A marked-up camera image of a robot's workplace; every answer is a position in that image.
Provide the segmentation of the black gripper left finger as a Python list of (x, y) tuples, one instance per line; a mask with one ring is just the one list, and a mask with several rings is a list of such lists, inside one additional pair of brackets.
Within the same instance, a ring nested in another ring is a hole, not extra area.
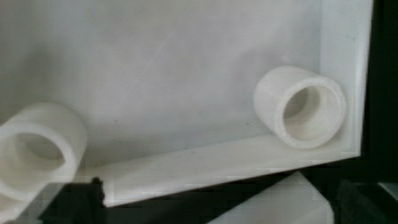
[(40, 215), (44, 224), (107, 224), (104, 181), (72, 183)]

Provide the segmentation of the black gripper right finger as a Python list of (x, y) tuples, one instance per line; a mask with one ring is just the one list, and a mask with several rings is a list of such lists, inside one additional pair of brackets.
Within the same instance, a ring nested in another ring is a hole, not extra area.
[(398, 200), (378, 183), (342, 181), (340, 224), (398, 224)]

